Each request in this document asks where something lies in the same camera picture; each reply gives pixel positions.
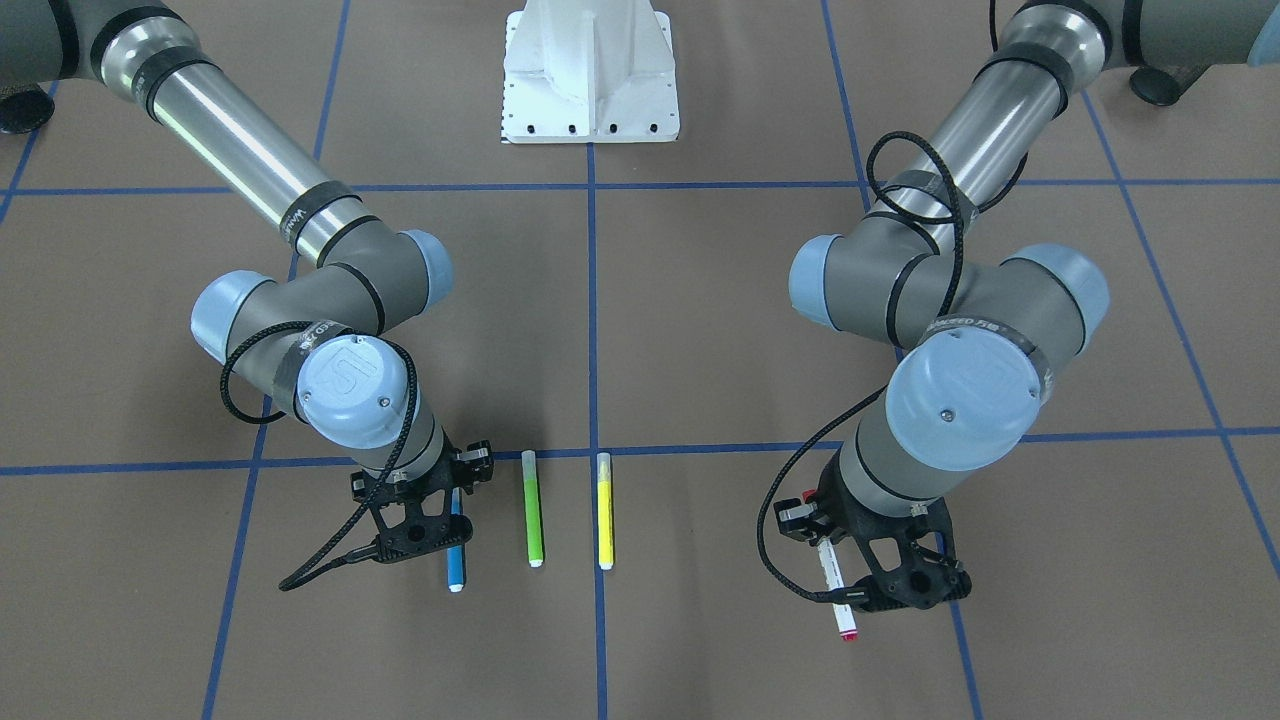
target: green marker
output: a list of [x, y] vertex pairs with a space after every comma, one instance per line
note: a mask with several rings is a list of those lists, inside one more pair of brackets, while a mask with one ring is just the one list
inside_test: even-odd
[[543, 566], [543, 503], [538, 498], [538, 456], [532, 450], [520, 454], [525, 473], [525, 537], [529, 544], [529, 566]]

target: mounting hole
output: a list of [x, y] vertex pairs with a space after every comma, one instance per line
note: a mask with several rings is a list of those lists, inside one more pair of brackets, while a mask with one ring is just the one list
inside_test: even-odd
[[928, 575], [916, 570], [911, 573], [911, 589], [918, 593], [927, 593], [933, 587], [933, 580]]

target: marker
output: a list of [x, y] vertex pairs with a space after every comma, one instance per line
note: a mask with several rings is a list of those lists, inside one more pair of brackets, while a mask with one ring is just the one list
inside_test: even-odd
[[[827, 589], [845, 587], [845, 579], [840, 575], [840, 562], [836, 561], [836, 547], [831, 544], [831, 538], [822, 538], [818, 543], [818, 560], [822, 562], [822, 574], [827, 577]], [[858, 623], [854, 620], [854, 609], [847, 605], [832, 605], [836, 612], [836, 628], [845, 642], [858, 639]]]
[[532, 450], [520, 454], [520, 468], [525, 474], [525, 543], [529, 546], [529, 566], [543, 566], [543, 503], [538, 496], [538, 456]]
[[[454, 515], [462, 514], [462, 488], [453, 488]], [[462, 592], [467, 584], [467, 559], [462, 553], [462, 546], [456, 544], [445, 551], [449, 562], [449, 592]]]
[[613, 471], [609, 465], [609, 454], [602, 452], [595, 456], [595, 505], [599, 521], [599, 556], [600, 570], [613, 569]]

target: gray surface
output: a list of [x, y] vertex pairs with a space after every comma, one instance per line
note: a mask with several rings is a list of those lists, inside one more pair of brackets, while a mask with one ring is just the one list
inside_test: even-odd
[[[486, 183], [361, 193], [457, 264], [453, 296], [392, 334], [451, 437], [568, 456], [540, 464], [548, 565], [525, 565], [503, 460], [467, 500], [462, 594], [445, 592], [443, 557], [279, 593], [351, 511], [351, 466], [308, 428], [259, 436], [227, 416], [187, 319], [215, 277], [283, 279], [288, 258], [233, 195], [164, 190], [218, 181], [145, 114], [61, 83], [0, 224], [6, 717], [577, 719], [602, 716], [605, 696], [613, 717], [965, 717], [974, 700], [986, 717], [1254, 717], [1280, 702], [1280, 583], [1242, 492], [1243, 478], [1274, 533], [1280, 69], [1213, 69], [1167, 110], [1132, 97], [1124, 72], [1089, 95], [1228, 443], [1076, 101], [1032, 152], [1033, 182], [968, 250], [996, 263], [1033, 242], [1078, 247], [1107, 274], [1111, 314], [1033, 428], [1039, 442], [951, 496], [973, 597], [955, 615], [860, 616], [850, 646], [828, 609], [758, 568], [751, 524], [786, 459], [754, 443], [799, 443], [892, 369], [888, 348], [804, 320], [786, 295], [796, 249], [861, 215], [856, 187], [503, 186], [589, 177], [582, 147], [497, 141], [502, 20], [518, 0], [351, 3], [326, 122], [343, 3], [174, 5], [303, 149], [324, 128], [335, 177]], [[1000, 5], [1007, 17], [1018, 3]], [[657, 9], [673, 23], [684, 136], [598, 149], [598, 181], [856, 177], [819, 0]], [[974, 4], [832, 0], [831, 15], [864, 152], [888, 129], [934, 129], [988, 54]], [[24, 145], [0, 137], [0, 186]], [[908, 154], [887, 150], [884, 174]], [[109, 187], [160, 190], [32, 195]], [[1133, 439], [1148, 436], [1170, 437]], [[595, 446], [652, 454], [616, 457], [618, 565], [603, 594]], [[828, 454], [783, 493], [813, 487]], [[370, 536], [361, 525], [348, 543]], [[769, 542], [817, 584], [804, 546]]]

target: white marker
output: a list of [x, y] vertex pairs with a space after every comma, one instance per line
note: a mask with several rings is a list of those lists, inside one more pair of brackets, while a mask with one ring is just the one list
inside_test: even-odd
[[[827, 577], [827, 589], [845, 587], [845, 579], [840, 575], [840, 562], [836, 561], [836, 547], [831, 544], [831, 538], [822, 538], [818, 543], [818, 560], [822, 561], [822, 574]], [[854, 620], [854, 609], [847, 605], [832, 605], [836, 611], [836, 628], [840, 637], [849, 641], [858, 639], [858, 623]]]

